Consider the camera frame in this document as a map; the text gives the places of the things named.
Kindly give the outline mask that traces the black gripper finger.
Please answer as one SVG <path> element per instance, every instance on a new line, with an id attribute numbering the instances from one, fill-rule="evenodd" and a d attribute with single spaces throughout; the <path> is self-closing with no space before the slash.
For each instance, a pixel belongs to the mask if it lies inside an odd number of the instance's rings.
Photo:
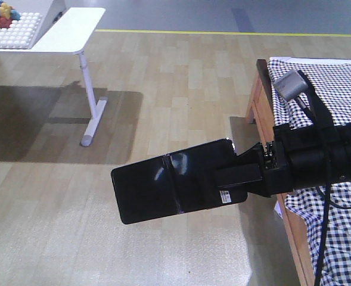
<path id="1" fill-rule="evenodd" d="M 258 142 L 249 150 L 236 156 L 233 162 L 234 166 L 244 166 L 248 164 L 258 164 L 262 167 L 265 166 L 265 152 L 262 143 Z"/>
<path id="2" fill-rule="evenodd" d="M 216 170 L 215 182 L 219 190 L 268 196 L 259 165 L 240 165 Z"/>

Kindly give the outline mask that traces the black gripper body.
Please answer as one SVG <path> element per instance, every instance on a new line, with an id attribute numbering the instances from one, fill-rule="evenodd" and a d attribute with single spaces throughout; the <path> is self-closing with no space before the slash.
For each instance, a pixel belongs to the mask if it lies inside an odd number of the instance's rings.
<path id="1" fill-rule="evenodd" d="M 265 166 L 262 167 L 262 175 L 268 193 L 267 197 L 293 191 L 290 162 L 282 141 L 282 136 L 288 134 L 289 131 L 291 131 L 289 123 L 274 126 L 274 139 L 262 142 L 265 152 Z"/>

